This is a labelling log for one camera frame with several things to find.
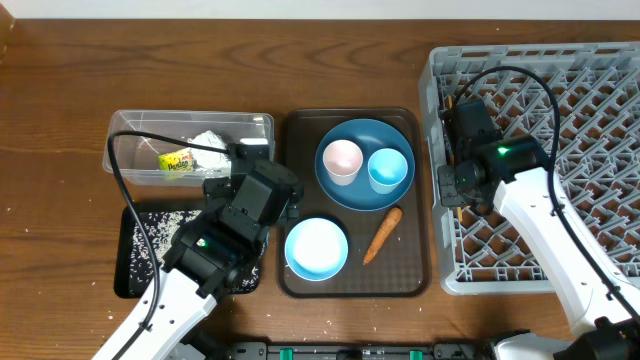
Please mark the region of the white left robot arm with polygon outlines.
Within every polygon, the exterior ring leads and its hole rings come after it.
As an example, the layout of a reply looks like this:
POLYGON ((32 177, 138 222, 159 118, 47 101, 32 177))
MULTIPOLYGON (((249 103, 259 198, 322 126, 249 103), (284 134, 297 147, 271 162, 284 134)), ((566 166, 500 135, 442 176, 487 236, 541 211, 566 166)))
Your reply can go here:
POLYGON ((303 194, 286 167, 231 146, 232 173, 203 183, 205 207, 174 233, 138 304, 99 359, 163 359, 235 286, 266 249, 270 229, 296 215, 303 194))

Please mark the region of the pink cup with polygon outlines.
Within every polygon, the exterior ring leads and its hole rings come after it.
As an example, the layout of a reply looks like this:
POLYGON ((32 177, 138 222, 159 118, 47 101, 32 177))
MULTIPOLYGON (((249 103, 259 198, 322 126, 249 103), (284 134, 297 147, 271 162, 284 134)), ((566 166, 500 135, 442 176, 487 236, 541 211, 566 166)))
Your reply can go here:
POLYGON ((338 186, 351 184, 364 162, 360 147, 349 140, 331 142, 323 151, 322 163, 331 181, 338 186))

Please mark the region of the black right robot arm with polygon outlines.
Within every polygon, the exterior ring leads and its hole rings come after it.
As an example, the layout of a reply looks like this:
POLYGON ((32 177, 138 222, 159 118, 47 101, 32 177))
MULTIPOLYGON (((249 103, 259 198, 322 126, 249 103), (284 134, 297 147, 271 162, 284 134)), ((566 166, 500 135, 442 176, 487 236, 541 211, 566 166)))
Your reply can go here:
POLYGON ((517 332, 489 343, 493 359, 636 359, 639 290, 606 255, 530 135, 506 139, 483 102, 452 105, 451 145, 438 170, 445 207, 504 217, 525 241, 558 296, 574 341, 517 332))

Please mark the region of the orange carrot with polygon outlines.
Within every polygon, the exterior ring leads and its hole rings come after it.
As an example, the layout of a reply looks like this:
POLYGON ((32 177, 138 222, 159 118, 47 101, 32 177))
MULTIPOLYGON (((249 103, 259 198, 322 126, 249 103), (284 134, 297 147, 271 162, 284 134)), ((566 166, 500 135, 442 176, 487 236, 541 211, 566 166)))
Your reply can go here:
POLYGON ((386 239, 391 235, 403 216, 403 211, 399 207, 392 208, 381 222, 374 238, 365 253, 363 264, 368 265, 373 261, 386 239))

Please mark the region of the yellow snack wrapper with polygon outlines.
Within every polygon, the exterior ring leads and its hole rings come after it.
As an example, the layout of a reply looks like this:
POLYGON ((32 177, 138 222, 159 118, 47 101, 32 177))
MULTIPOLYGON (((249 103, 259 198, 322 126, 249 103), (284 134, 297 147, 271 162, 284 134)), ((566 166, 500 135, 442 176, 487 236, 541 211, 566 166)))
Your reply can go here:
POLYGON ((194 160, 189 148, 158 156, 159 169, 163 171, 190 172, 194 169, 194 160))

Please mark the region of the light blue rice bowl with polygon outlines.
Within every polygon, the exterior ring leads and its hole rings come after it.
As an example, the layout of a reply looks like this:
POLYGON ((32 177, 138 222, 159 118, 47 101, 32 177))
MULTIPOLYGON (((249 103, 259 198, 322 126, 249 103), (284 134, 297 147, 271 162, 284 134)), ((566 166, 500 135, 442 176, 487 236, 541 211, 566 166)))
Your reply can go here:
POLYGON ((299 278, 321 282, 337 275, 349 254, 345 232, 326 218, 308 218, 296 224, 286 236, 284 257, 299 278))

